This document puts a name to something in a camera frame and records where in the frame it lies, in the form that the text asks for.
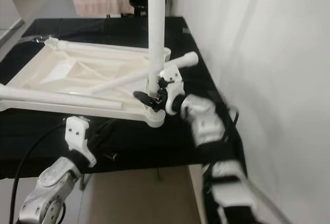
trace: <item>floor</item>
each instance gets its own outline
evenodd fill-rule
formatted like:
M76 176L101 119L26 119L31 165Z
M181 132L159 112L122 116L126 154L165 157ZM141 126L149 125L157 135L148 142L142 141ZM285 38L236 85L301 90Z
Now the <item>floor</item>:
M72 0L14 0L25 24L0 48L0 61L36 18L77 18ZM118 171L93 175L84 192L76 185L66 200L64 224L199 224L187 167ZM8 222L13 180L0 180L0 216ZM16 216L36 183L21 179Z

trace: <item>white clamp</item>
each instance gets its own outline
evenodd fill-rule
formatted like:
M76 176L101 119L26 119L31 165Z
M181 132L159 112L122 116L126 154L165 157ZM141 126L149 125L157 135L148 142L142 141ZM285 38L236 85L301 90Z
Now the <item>white clamp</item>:
M86 130L89 128L89 123L79 117L68 117L67 126L65 128L65 140L69 146L69 150L77 150L86 157L89 161L89 167L96 164L95 156L87 147L87 139L85 139Z
M164 78L165 81L170 82L166 87L168 94L165 110L169 115L175 115L176 112L172 110L173 101L176 96L184 95L184 82L178 67L171 62L167 63L166 68L159 73L159 77Z

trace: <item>black fabric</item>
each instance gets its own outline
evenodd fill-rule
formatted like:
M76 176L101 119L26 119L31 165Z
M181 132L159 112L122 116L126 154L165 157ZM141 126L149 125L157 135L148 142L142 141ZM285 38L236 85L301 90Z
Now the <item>black fabric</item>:
M178 95L174 98L173 103L172 103L172 110L176 113L180 113L181 111L181 105L184 102L186 95Z
M231 206L223 209L228 224L261 224L249 206Z
M188 33L183 18L166 18L165 46L170 48L171 58L195 51L200 57L197 66L180 70L185 81L186 93L211 98L224 125L232 121L227 107L219 95L205 66L193 37ZM134 47L148 46L146 18L120 19L39 19L35 20L23 36L53 35L59 39L112 44ZM24 65L43 47L35 42L21 43L13 47L0 63L0 83L7 84ZM40 131L58 124L70 114L9 109L0 112L0 175L13 177L17 165ZM106 118L87 117L91 126L98 127ZM112 170L174 166L207 162L207 155L195 148L190 126L180 117L166 116L160 128L151 128L144 122L118 120L116 128L103 144L102 154L116 153L115 161L100 157L93 169L83 173ZM245 168L241 139L234 129L228 140L215 148L220 160L238 159ZM64 131L56 131L38 146L26 161L22 177L39 175L46 167L67 153Z
M215 201L212 194L212 167L203 173L203 203L208 224L222 224L221 217L218 214L219 204Z
M66 158L68 158L70 161L73 162L73 164L76 165L79 171L86 171L89 165L89 161L86 159L85 156L83 156L80 152L73 149L70 150L66 155Z
M197 150L202 164L208 164L215 161L230 160L231 154L227 151L222 151L224 146L223 141L204 143L198 146Z

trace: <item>black tablecloth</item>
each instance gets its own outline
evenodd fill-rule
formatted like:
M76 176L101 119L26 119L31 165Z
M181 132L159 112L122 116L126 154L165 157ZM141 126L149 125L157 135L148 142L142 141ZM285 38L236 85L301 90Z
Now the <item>black tablecloth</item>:
M33 35L53 35L59 39L77 42L148 46L148 26L145 18L38 19L23 36ZM171 58L180 57L189 51L198 53L200 62L197 66L180 70L185 80L185 90L187 93L213 99L225 126L230 127L232 120L227 108L183 18L166 18L165 46L171 49ZM8 83L42 47L42 43L36 42L14 46L0 63L0 83ZM13 177L20 159L36 137L68 116L70 115L19 109L1 112L0 177ZM92 126L106 120L100 117L88 118L91 119ZM33 151L23 168L22 176L37 176L67 150L64 131L52 133ZM245 167L241 139L235 128L226 142L217 144L212 150L217 151L219 159L238 158ZM157 129L144 122L119 120L102 151L107 155L117 153L118 156L115 161L101 156L98 164L85 173L194 164L210 160L195 148L189 125L178 115L166 116L164 125Z

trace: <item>white vertical pole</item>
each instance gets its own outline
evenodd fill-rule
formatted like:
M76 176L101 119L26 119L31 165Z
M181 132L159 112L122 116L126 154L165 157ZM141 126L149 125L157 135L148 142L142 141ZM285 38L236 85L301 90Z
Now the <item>white vertical pole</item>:
M149 27L149 92L155 96L159 88L157 74L164 67L165 0L148 0Z

